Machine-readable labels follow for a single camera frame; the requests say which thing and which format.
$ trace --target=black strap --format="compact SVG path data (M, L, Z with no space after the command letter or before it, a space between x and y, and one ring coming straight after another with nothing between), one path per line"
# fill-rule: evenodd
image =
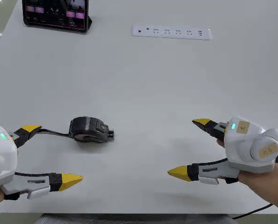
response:
M236 183L238 182L238 178L225 177L225 182L227 184Z
M17 192L17 193L11 194L11 195L4 195L4 200L16 201L19 199L19 197L20 197L20 193Z

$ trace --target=white plastic housing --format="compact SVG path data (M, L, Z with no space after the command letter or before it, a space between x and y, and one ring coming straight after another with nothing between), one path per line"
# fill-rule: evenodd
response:
M12 180L17 160L17 147L13 139L0 127L0 186Z
M228 123L224 144L229 164L252 173L274 169L278 155L278 130L262 127L240 117Z

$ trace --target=power outlet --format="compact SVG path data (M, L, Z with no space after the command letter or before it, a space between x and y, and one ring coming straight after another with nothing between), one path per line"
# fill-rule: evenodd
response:
M132 27L132 35L196 40L212 39L210 29L208 28L163 27L153 25L135 25Z

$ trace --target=electrical socket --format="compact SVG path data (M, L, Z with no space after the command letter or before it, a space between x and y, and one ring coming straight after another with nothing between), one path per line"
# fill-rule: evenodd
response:
M211 40L211 31L208 28L191 27L164 27L153 25L134 25L133 36L167 37L179 39Z

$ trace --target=yellow fingertip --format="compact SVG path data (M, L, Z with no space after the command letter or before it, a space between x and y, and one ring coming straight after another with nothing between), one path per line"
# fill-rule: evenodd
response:
M63 191L83 180L82 176L74 174L62 174L63 183L58 191Z
M25 125L22 127L22 129L24 129L25 131L28 131L30 133L39 127L41 127L41 126L40 125Z
M168 171L168 174L184 181L191 181L187 173L187 166L181 166Z
M202 125L206 125L208 122L210 122L210 119L207 119L207 118L194 119L193 122L200 123Z

